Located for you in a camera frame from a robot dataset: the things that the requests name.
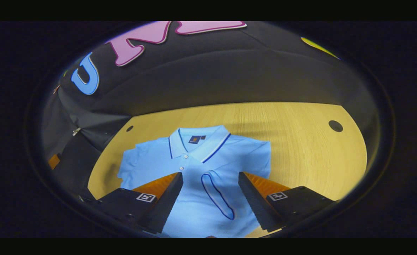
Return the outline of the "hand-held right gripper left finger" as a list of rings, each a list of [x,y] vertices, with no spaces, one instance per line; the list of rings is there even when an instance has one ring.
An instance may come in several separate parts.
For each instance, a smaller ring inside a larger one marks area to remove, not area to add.
[[[118,188],[95,202],[95,208],[133,230],[161,233],[183,187],[181,172],[132,190]]]

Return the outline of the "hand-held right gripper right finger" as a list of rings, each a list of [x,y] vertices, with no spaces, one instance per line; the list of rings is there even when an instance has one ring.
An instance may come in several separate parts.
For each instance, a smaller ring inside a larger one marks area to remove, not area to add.
[[[238,174],[238,185],[267,232],[293,227],[336,203],[308,187],[289,188],[248,172]]]

